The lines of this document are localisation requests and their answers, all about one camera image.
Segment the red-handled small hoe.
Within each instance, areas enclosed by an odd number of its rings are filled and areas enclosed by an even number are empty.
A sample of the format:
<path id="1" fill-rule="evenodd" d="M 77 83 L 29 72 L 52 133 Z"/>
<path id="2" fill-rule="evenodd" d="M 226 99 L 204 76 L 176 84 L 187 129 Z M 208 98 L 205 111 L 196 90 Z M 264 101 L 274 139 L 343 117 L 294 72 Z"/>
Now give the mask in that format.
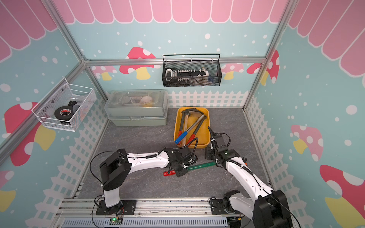
<path id="1" fill-rule="evenodd" d="M 188 109 L 185 109 L 185 110 L 189 110 L 190 111 L 190 115 L 191 115 L 191 112 L 195 112 L 196 109 L 195 108 L 188 108 Z M 183 125 L 184 125 L 184 118 L 185 118 L 185 110 L 181 111 L 181 119 L 180 119 L 180 126 L 179 126 L 179 131 L 178 131 L 178 137 L 180 137 L 180 135 L 183 133 Z"/>

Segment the wooden-handled hatchet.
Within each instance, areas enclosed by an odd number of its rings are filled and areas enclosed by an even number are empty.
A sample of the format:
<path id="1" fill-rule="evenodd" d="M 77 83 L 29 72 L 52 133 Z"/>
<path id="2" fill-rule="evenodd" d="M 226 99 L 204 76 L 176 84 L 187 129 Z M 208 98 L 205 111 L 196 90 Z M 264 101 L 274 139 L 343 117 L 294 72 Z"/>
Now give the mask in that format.
<path id="1" fill-rule="evenodd" d="M 188 118 L 190 116 L 190 111 L 189 110 L 185 110 L 185 118 L 184 118 L 184 125 L 183 125 L 183 133 L 186 132 L 187 128 L 188 128 Z M 184 137 L 181 141 L 182 146 L 185 146 L 186 144 L 186 137 Z"/>

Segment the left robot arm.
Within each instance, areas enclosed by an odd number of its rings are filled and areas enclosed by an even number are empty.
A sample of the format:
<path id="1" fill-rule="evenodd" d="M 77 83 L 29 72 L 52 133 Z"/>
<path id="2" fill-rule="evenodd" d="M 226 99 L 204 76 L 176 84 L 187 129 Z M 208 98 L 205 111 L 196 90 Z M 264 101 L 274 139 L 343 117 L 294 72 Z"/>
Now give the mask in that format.
<path id="1" fill-rule="evenodd" d="M 120 199 L 120 187 L 130 173 L 152 168 L 169 168 L 175 171 L 178 177 L 187 173 L 187 167 L 195 164 L 198 160 L 195 151 L 198 138 L 183 147 L 163 148 L 154 153 L 144 153 L 141 155 L 127 153 L 125 149 L 110 151 L 100 165 L 100 176 L 96 178 L 103 189 L 104 198 L 99 203 L 97 215 L 117 216 L 124 212 L 125 205 Z"/>

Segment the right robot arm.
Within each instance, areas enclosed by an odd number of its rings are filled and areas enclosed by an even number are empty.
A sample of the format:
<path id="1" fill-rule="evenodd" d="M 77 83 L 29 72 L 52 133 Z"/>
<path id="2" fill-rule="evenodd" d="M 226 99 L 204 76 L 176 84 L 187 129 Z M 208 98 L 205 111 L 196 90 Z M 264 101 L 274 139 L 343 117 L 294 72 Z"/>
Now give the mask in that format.
<path id="1" fill-rule="evenodd" d="M 261 181 L 246 162 L 229 144 L 222 133 L 215 133 L 210 127 L 212 160 L 221 165 L 237 179 L 249 197 L 238 191 L 231 191 L 225 198 L 227 211 L 240 212 L 249 218 L 256 228 L 292 228 L 293 219 L 298 221 L 289 210 L 286 195 L 281 190 L 273 190 Z"/>

